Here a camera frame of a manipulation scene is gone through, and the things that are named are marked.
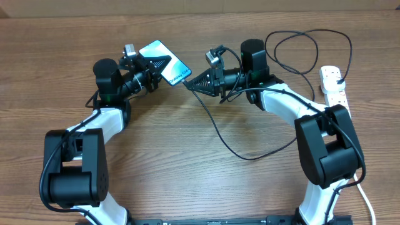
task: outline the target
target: white cable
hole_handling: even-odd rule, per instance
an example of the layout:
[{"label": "white cable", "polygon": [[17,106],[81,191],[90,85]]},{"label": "white cable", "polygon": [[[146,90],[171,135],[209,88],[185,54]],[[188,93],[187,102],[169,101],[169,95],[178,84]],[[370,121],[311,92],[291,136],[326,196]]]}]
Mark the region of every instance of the white cable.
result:
[{"label": "white cable", "polygon": [[[354,173],[353,179],[354,179],[354,181],[358,181],[358,178],[357,178],[357,174],[356,174],[356,173]],[[374,212],[373,206],[372,206],[371,203],[369,202],[369,200],[368,200],[367,196],[365,195],[365,192],[363,191],[363,189],[362,189],[362,187],[361,187],[360,184],[357,184],[357,188],[358,188],[358,190],[360,191],[360,193],[361,193],[361,195],[362,195],[362,198],[364,198],[365,203],[366,203],[367,206],[368,206],[369,213],[371,213],[372,225],[376,225],[375,212]]]}]

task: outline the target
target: robotic arm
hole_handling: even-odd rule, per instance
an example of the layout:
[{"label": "robotic arm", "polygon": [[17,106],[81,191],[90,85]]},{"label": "robotic arm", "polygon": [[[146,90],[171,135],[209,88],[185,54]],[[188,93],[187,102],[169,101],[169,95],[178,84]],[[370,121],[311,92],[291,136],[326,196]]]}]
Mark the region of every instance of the robotic arm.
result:
[{"label": "robotic arm", "polygon": [[[211,68],[204,71],[191,81],[184,81],[185,86],[192,91],[209,96],[229,97],[226,91],[246,91],[247,99],[263,111],[274,113],[291,126],[295,127],[297,145],[302,169],[309,179],[306,195],[294,216],[268,216],[258,222],[245,220],[230,221],[231,224],[263,224],[292,225],[324,224],[326,209],[334,190],[348,182],[355,171],[361,167],[361,161],[356,156],[349,142],[336,132],[332,124],[322,115],[312,110],[325,111],[361,150],[353,124],[342,106],[326,107],[312,102],[290,90],[287,84],[275,75],[269,73],[266,63],[266,52],[263,42],[250,39],[241,44],[242,68],[225,69],[223,58],[224,48],[219,46],[206,53],[206,59]],[[64,209],[82,209],[80,211],[93,224],[136,224],[136,225],[182,225],[209,224],[210,221],[169,221],[163,223],[160,219],[139,221],[133,220],[129,211],[113,199],[108,193],[108,169],[104,145],[110,138],[121,132],[130,121],[131,106],[129,97],[146,88],[153,92],[161,80],[161,71],[168,64],[152,63],[151,59],[136,54],[133,45],[127,45],[124,56],[117,65],[112,59],[102,59],[93,68],[96,84],[99,88],[92,97],[93,114],[77,124],[80,128],[71,132],[76,126],[56,131],[49,131],[45,137],[43,171],[43,203],[56,203]],[[120,70],[127,70],[121,75]],[[272,91],[284,90],[288,94]],[[62,143],[60,151],[55,147],[70,134]],[[323,136],[336,135],[336,140],[325,144]],[[81,160],[80,167],[63,167],[63,162]],[[333,216],[333,207],[329,211],[329,224],[352,224],[350,216]]]}]

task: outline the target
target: white power strip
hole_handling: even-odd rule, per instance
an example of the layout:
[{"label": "white power strip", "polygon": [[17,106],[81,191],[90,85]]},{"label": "white power strip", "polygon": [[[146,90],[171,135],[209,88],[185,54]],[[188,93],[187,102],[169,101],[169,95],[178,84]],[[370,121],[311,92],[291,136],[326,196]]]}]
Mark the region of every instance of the white power strip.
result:
[{"label": "white power strip", "polygon": [[[337,68],[336,66],[323,66],[319,70],[319,77],[321,78],[321,89],[324,93],[325,104],[329,107],[341,104],[342,106],[346,107],[347,111],[350,114],[349,103],[346,97],[346,93],[344,92],[344,88],[346,87],[346,82],[344,81],[342,84],[338,84],[338,80],[342,78],[340,69]],[[358,180],[357,175],[355,173],[353,178],[355,181]],[[376,218],[374,209],[371,206],[371,203],[369,202],[360,184],[357,184],[357,188],[360,191],[362,197],[364,198],[365,203],[368,206],[369,212],[371,213],[372,225],[375,225]]]}]

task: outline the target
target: wooden tabletop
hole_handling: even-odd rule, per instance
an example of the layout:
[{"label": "wooden tabletop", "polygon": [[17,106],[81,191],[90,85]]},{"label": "wooden tabletop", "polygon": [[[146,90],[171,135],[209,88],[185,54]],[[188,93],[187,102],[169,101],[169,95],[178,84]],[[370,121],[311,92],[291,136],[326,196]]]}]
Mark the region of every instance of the wooden tabletop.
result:
[{"label": "wooden tabletop", "polygon": [[[84,103],[97,89],[93,64],[117,60],[125,44],[140,49],[161,40],[193,71],[209,66],[204,53],[224,44],[239,52],[249,38],[277,30],[335,29],[350,36],[354,52],[346,93],[365,155],[362,183],[378,224],[400,216],[400,12],[276,12],[178,16],[106,16],[0,19],[0,224],[74,224],[76,213],[47,210],[38,181],[44,135],[91,114]],[[347,66],[346,39],[313,33],[320,58],[307,77],[324,102],[318,69]],[[285,35],[271,38],[268,49]],[[226,54],[226,67],[238,67]],[[305,37],[283,44],[278,58],[298,70],[313,63],[315,48]],[[268,61],[271,72],[302,94],[311,92],[298,75]],[[244,96],[218,104],[200,95],[226,142],[243,156],[276,149],[295,133],[277,116]],[[145,98],[132,100],[132,120],[106,145],[109,192],[134,218],[262,218],[293,214],[303,201],[307,178],[297,144],[262,160],[247,162],[219,140],[208,115],[182,84],[164,81]],[[355,187],[345,189],[335,213],[369,224],[368,209]]]}]

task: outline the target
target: wood grain surface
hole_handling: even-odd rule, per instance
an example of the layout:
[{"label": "wood grain surface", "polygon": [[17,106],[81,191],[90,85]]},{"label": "wood grain surface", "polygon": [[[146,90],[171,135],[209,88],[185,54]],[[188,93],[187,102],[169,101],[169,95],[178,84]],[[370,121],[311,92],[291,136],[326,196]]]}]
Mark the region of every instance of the wood grain surface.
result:
[{"label": "wood grain surface", "polygon": [[[48,211],[38,194],[44,135],[90,115],[84,103],[97,89],[93,64],[118,59],[125,44],[142,48],[161,40],[193,71],[208,68],[204,53],[224,44],[239,51],[249,38],[276,30],[335,29],[354,46],[347,82],[352,120],[364,151],[362,186],[378,224],[400,216],[400,12],[274,12],[169,16],[108,16],[0,19],[0,224],[74,224],[76,213]],[[312,34],[319,44],[316,69],[307,75],[324,102],[318,68],[344,72],[345,38]],[[271,38],[271,50],[284,36]],[[315,48],[306,38],[279,48],[278,58],[307,70]],[[237,67],[226,54],[226,67]],[[271,72],[303,96],[306,82],[268,61]],[[250,105],[244,96],[218,104],[200,95],[226,142],[243,156],[257,156],[291,140],[294,129]],[[216,135],[208,115],[182,84],[164,81],[145,98],[132,100],[132,121],[106,145],[110,193],[137,219],[261,218],[292,214],[303,200],[307,179],[296,143],[271,157],[242,161]],[[335,213],[369,224],[356,188],[343,191]]]}]

